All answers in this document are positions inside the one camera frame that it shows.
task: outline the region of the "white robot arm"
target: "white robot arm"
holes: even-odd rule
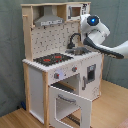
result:
[[[81,15],[80,30],[81,41],[86,49],[101,52],[117,59],[128,58],[128,41],[114,48],[101,45],[109,36],[110,30],[100,21],[98,16]]]

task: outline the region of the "microwave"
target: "microwave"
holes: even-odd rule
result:
[[[80,16],[89,14],[90,4],[69,4],[67,5],[67,21],[80,20]]]

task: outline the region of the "knob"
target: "knob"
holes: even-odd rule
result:
[[[59,74],[58,74],[58,73],[55,73],[55,74],[54,74],[54,78],[55,78],[55,79],[59,79]]]
[[[72,68],[72,71],[73,71],[73,72],[76,72],[76,70],[77,70],[77,67],[73,67],[73,68]]]

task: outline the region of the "backsplash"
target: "backsplash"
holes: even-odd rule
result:
[[[78,33],[78,27],[79,22],[35,27],[31,34],[33,58],[66,50],[71,35]],[[78,36],[73,38],[73,43],[78,46]]]

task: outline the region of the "toy kitchen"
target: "toy kitchen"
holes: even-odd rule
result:
[[[80,15],[90,2],[22,4],[26,110],[45,128],[73,128],[63,121],[81,110],[90,128],[92,102],[100,97],[103,56],[80,43]]]

